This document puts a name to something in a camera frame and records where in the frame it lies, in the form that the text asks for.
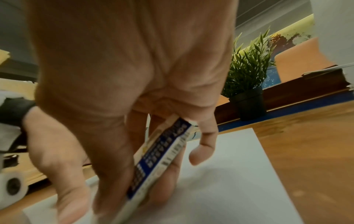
plant pot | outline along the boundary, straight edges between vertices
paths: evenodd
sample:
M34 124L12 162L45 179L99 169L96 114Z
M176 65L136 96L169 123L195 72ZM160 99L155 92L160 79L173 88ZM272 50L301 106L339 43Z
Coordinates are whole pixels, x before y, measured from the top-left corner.
M229 101L236 106L242 121L253 120L267 113L261 86L243 93L238 93L230 97Z

finger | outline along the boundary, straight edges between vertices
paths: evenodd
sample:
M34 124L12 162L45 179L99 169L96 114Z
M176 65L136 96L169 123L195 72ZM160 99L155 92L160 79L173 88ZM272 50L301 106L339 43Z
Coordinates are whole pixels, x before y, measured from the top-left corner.
M149 134L151 134L164 121L164 118L152 115L149 126ZM149 192L150 203L162 204L165 203L171 197L177 184L177 179L180 173L184 151L185 147L176 156L176 158L168 166L166 171L161 175L155 185L151 188Z
M84 216L90 207L90 189L86 186L81 161L61 161L42 171L53 183L58 194L59 224L72 224Z
M93 210L98 216L116 212L133 178L133 150L124 117L80 123L73 130L99 177Z
M132 144L133 153L145 142L147 113L132 110L127 118L125 126Z
M209 119L198 122L198 125L202 134L199 146L189 154L189 161L194 166L209 159L213 155L216 138L219 133L214 114Z

human hand holding eraser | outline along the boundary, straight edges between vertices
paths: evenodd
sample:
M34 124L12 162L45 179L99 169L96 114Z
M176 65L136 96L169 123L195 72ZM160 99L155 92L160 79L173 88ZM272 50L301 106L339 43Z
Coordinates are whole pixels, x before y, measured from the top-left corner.
M36 102L77 137L90 158L100 179L93 206L98 216L124 203L147 114L151 130L171 114L196 121L202 136L190 162L212 155L214 109L229 70L237 4L27 1L41 71ZM182 157L151 189L152 202L171 196ZM86 205L73 200L66 208L78 206ZM76 219L70 212L59 217L61 223Z

dark wristband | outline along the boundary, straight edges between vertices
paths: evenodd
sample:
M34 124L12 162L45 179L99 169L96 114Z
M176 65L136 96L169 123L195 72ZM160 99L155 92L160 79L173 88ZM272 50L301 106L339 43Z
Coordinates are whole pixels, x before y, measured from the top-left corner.
M33 100L6 98L0 106L0 123L18 126L22 129L23 118L34 106L36 103Z

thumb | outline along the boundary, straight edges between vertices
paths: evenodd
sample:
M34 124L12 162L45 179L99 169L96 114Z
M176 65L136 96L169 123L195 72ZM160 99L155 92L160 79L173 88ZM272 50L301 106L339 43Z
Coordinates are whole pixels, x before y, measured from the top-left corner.
M82 167L68 165L47 173L58 194L59 224L72 224L84 216L90 207L90 189L85 183Z

